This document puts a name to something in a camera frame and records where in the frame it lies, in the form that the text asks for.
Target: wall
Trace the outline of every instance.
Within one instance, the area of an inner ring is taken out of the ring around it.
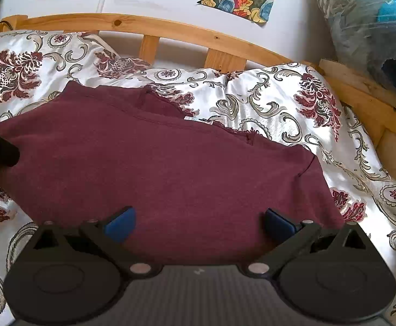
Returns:
[[[317,62],[320,58],[334,58],[330,33],[316,0],[275,0],[270,19],[259,26],[246,19],[214,8],[198,5],[198,0],[1,0],[0,18],[13,14],[29,17],[74,12],[115,12],[145,15],[181,21],[217,30],[269,50],[295,61]],[[112,47],[124,55],[135,54],[138,37],[124,37],[115,33],[102,36]],[[200,67],[205,49],[178,42],[162,41],[156,64]]]

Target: silver screw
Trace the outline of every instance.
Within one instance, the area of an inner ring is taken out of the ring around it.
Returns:
[[[262,275],[269,271],[269,266],[262,262],[255,262],[248,266],[248,270],[256,275]]]
[[[147,263],[135,263],[130,266],[130,271],[137,275],[144,275],[151,271],[151,266]]]

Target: clear plastic wrap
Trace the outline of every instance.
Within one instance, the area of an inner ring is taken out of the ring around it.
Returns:
[[[396,90],[396,0],[317,0],[338,60]]]

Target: wooden bed frame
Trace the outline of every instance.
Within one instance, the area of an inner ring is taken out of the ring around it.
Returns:
[[[160,38],[179,40],[208,48],[205,68],[223,73],[244,70],[250,60],[265,67],[292,62],[258,45],[200,27],[164,19],[111,13],[79,13],[28,18],[14,15],[0,22],[0,32],[31,29],[64,32],[111,31],[144,35],[139,58],[152,64]],[[384,89],[373,80],[357,74],[344,65],[321,60],[314,65],[349,105],[368,131],[376,151],[396,179],[396,93]]]

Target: white patterned fabric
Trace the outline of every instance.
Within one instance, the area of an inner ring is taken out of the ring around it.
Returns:
[[[188,120],[219,121],[305,146],[318,156],[345,220],[359,222],[396,277],[396,181],[382,168],[362,124],[313,68],[292,63],[230,74],[148,69],[87,33],[0,33],[0,121],[53,99],[71,79],[90,87],[150,84],[178,103]],[[0,188],[0,325],[13,320],[4,277],[35,230]],[[396,325],[396,297],[386,316]]]

